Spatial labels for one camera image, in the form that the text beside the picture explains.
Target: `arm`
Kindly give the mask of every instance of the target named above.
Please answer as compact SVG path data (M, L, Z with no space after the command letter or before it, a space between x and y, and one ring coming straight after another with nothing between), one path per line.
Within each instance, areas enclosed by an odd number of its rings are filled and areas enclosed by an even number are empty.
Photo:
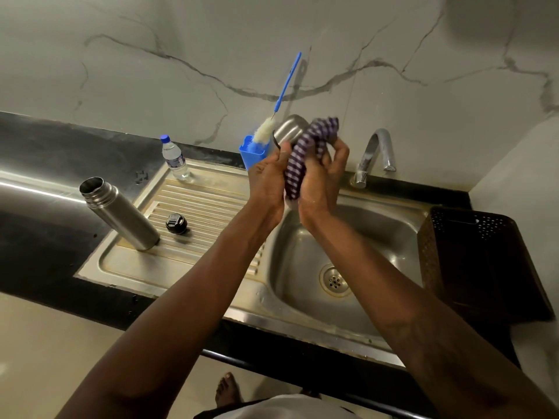
M323 166L312 156L306 161L301 222L442 416L559 417L547 397L460 316L331 213L337 193L329 194L329 187L339 182L347 158L337 144L332 163L326 159Z
M289 143L249 171L250 199L192 269L93 367L58 418L165 417L231 304L251 260L283 215Z

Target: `purple checkered cloth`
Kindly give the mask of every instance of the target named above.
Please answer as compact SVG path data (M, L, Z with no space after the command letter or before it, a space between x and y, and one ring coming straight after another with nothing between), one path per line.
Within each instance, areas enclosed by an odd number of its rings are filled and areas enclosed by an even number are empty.
M305 176L305 156L311 141L316 147L316 158L320 161L326 152L326 143L333 143L338 136L339 120L337 117L314 119L307 130L297 140L293 152L287 162L285 176L285 192L288 200L297 200L301 191L301 183Z

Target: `dark brown basket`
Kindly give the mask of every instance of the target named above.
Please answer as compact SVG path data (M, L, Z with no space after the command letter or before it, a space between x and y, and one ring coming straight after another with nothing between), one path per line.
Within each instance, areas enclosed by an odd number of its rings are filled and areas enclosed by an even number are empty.
M548 321L553 309L514 220L433 207L418 233L423 286L468 320Z

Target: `sink basin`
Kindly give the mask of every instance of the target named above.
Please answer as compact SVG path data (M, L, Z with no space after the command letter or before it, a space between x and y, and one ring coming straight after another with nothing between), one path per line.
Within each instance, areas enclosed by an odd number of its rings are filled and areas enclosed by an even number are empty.
M82 265L78 278L158 297L189 271L250 191L244 170L188 163L189 182L178 182L164 166L134 201L159 232L159 243L136 251L112 231ZM346 174L336 214L420 284L416 234L430 205L354 190L348 178ZM172 212L185 216L189 234L167 231L165 218ZM403 367L297 212L286 210L258 250L224 318Z
M396 218L351 205L336 215L406 276L421 284L416 231ZM289 212L273 248L270 286L285 303L326 324L380 337L371 320L317 241Z

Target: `white shirt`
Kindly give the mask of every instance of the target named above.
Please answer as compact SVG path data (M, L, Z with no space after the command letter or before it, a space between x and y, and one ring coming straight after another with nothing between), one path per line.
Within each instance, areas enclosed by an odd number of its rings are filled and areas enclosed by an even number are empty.
M216 419L355 419L356 415L335 404L302 394L277 397L216 416Z

